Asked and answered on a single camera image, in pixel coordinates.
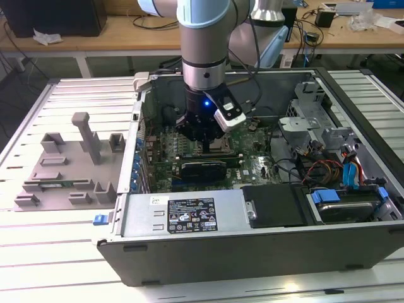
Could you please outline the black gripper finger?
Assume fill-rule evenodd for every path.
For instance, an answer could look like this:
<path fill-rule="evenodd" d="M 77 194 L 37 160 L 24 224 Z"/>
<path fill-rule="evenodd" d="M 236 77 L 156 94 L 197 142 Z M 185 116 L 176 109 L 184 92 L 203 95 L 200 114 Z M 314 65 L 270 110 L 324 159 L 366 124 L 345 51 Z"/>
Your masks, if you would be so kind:
<path fill-rule="evenodd" d="M 220 126 L 212 126 L 207 130 L 207 151 L 210 151 L 210 145 L 216 140 L 224 136 L 224 132 Z"/>
<path fill-rule="evenodd" d="M 208 138 L 203 120 L 196 115 L 183 115 L 175 122 L 175 129 L 190 141 L 201 143 L 202 150 L 208 151 Z"/>

